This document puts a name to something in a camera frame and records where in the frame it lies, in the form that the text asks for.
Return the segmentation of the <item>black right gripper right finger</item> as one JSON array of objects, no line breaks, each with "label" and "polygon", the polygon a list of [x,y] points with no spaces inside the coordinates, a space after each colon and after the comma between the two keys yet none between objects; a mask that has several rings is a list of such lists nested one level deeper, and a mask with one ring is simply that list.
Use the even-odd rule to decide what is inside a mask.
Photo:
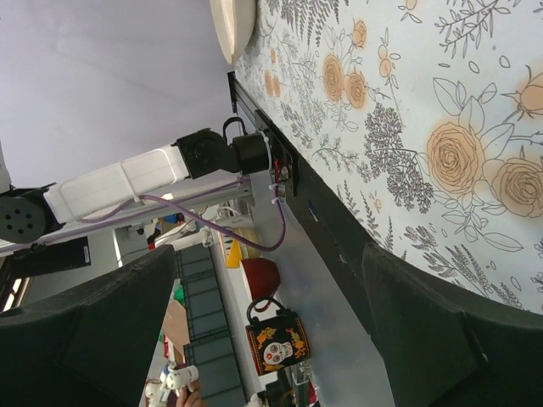
[{"label": "black right gripper right finger", "polygon": [[373,341],[398,406],[540,406],[542,317],[433,277],[369,244]]}]

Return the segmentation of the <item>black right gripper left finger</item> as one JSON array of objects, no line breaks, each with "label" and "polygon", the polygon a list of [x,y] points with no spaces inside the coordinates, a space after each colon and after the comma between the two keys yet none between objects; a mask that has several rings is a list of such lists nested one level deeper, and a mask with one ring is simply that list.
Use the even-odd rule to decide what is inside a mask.
[{"label": "black right gripper left finger", "polygon": [[1,404],[137,406],[175,277],[175,251],[165,245],[3,312]]}]

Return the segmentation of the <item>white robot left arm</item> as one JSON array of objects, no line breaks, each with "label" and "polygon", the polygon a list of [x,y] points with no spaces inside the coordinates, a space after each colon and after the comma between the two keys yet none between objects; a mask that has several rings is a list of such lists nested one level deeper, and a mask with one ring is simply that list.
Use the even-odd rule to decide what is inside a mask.
[{"label": "white robot left arm", "polygon": [[203,129],[172,144],[68,181],[15,188],[1,170],[1,239],[33,244],[71,222],[87,223],[98,211],[127,206],[151,192],[219,170],[249,175],[270,169],[272,149],[261,131],[228,141]]}]

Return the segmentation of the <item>cream divided plate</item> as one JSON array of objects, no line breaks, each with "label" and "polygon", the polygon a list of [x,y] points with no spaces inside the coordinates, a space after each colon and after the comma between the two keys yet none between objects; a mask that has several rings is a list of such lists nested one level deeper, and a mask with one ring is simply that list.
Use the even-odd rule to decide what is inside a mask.
[{"label": "cream divided plate", "polygon": [[216,35],[223,56],[234,65],[252,37],[256,22],[255,0],[210,0]]}]

